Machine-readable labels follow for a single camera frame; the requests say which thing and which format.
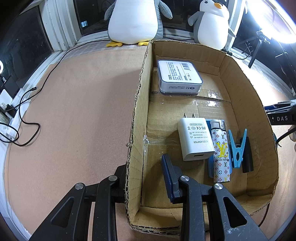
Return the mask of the blue clothespin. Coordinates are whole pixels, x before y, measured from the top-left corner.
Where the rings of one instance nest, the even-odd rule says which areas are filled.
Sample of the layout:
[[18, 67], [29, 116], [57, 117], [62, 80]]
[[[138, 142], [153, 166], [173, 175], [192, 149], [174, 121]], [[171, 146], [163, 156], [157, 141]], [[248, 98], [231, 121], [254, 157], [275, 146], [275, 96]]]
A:
[[240, 144], [235, 144], [231, 130], [228, 130], [230, 140], [230, 154], [233, 168], [240, 168], [243, 161], [243, 153], [247, 138], [247, 129], [244, 130], [243, 138]]

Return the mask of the white usb power adapter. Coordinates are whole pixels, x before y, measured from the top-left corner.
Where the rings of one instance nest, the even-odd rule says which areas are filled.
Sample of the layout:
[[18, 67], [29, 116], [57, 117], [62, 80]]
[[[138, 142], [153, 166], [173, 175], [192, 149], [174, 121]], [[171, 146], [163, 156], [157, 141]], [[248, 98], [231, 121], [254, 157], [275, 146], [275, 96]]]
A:
[[184, 116], [178, 122], [183, 161], [208, 159], [214, 154], [213, 141], [206, 120]]

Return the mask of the brown cardboard box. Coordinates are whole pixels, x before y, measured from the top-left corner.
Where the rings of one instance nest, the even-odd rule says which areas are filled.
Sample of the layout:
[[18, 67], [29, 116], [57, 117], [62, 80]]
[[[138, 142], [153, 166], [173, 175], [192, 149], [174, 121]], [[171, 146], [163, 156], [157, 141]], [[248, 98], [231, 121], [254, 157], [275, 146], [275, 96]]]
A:
[[[159, 60], [189, 61], [203, 79], [197, 96], [163, 95]], [[212, 185], [207, 162], [182, 158], [177, 124], [183, 116], [221, 119], [238, 143], [246, 133], [254, 170], [234, 169], [227, 190], [254, 214], [271, 201], [278, 183], [278, 154], [262, 102], [237, 62], [221, 51], [177, 41], [151, 42], [140, 73], [132, 119], [126, 177], [126, 210], [130, 227], [139, 232], [179, 235], [182, 206], [171, 204], [161, 157], [196, 181]]]

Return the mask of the white rectangular tin box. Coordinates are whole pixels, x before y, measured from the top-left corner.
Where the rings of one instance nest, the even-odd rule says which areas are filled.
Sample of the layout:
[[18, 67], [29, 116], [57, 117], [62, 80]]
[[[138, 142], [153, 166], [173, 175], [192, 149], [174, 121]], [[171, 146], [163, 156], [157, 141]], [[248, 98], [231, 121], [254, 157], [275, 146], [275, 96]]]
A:
[[163, 94], [198, 95], [203, 80], [189, 61], [158, 60], [159, 90]]

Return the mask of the black light stand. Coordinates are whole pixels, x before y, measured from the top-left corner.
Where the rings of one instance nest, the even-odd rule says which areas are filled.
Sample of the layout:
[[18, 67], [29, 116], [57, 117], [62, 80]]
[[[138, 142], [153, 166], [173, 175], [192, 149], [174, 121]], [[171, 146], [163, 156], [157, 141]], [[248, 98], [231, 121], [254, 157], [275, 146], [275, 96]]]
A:
[[256, 40], [257, 41], [257, 45], [255, 47], [255, 50], [252, 52], [250, 51], [250, 55], [251, 55], [251, 60], [249, 61], [249, 64], [248, 64], [248, 67], [251, 68], [255, 59], [256, 59], [256, 56], [257, 56], [257, 53], [259, 52], [259, 49], [262, 47], [262, 44], [263, 43], [267, 43], [270, 45], [270, 38], [268, 38], [264, 33], [263, 33], [263, 30], [259, 30], [256, 32], [256, 37], [251, 37], [251, 38], [248, 38], [244, 41], [241, 41], [239, 43], [236, 44], [236, 46], [240, 46], [242, 44], [245, 44], [246, 47], [248, 47], [247, 43], [249, 43], [250, 41], [252, 40]]

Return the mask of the small plush penguin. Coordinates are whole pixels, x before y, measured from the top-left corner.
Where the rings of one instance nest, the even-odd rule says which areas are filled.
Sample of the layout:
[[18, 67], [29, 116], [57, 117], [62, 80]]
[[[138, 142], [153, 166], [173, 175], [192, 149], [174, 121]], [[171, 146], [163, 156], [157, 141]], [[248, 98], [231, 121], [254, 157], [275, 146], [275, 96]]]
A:
[[194, 41], [216, 50], [222, 50], [228, 36], [236, 37], [229, 27], [229, 10], [218, 1], [201, 1], [200, 10], [188, 18], [193, 27]]

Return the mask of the large plush penguin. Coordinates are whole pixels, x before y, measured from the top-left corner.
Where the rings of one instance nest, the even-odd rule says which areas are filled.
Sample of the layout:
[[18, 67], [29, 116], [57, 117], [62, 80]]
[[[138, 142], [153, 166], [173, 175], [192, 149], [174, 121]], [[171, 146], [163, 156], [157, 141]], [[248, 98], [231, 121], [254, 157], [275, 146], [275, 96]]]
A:
[[114, 1], [104, 15], [104, 19], [109, 21], [107, 33], [110, 42], [106, 46], [147, 46], [149, 41], [161, 40], [164, 34], [161, 16], [173, 18], [163, 1]]

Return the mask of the white window frame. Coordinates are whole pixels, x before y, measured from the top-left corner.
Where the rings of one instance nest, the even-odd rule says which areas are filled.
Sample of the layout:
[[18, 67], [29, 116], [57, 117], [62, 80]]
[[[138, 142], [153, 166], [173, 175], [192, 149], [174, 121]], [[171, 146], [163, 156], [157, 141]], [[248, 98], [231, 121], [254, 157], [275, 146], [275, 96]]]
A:
[[41, 1], [39, 9], [53, 51], [66, 51], [74, 47], [82, 37], [74, 1]]

